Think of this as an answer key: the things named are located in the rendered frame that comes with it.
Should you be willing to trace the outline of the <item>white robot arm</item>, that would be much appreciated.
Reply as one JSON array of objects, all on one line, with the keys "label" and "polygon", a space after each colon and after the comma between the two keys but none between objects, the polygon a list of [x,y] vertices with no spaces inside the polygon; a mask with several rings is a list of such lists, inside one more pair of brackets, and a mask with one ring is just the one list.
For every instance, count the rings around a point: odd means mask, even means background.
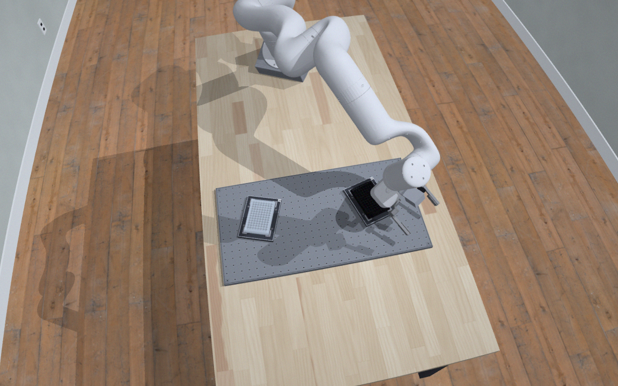
[{"label": "white robot arm", "polygon": [[388,165],[382,178],[385,186],[417,208],[425,199],[422,186],[440,161],[436,145],[419,125],[388,116],[348,54],[350,30],[345,20],[329,16],[306,30],[294,4],[295,0],[237,0],[233,15],[243,28],[260,32],[262,53],[272,68],[289,77],[316,68],[368,143],[376,146],[398,136],[411,142],[414,150]]}]

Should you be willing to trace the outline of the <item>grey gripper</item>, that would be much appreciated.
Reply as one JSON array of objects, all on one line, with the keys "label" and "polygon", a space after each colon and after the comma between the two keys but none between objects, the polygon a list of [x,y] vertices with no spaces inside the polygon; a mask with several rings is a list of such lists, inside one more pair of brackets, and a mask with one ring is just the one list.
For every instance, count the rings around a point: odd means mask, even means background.
[{"label": "grey gripper", "polygon": [[[436,199],[436,197],[431,193],[430,190],[426,187],[426,185],[422,186],[426,189],[427,198],[432,202],[434,206],[437,206],[440,202]],[[400,201],[400,193],[398,191],[390,190],[387,186],[385,186],[383,179],[381,179],[370,191],[371,197],[379,204],[380,207],[387,208],[392,207],[393,209],[388,212],[390,217],[398,224],[398,227],[405,233],[405,235],[409,235],[410,231],[406,228],[404,223],[400,222],[395,215],[399,212],[397,207],[395,207]]]}]

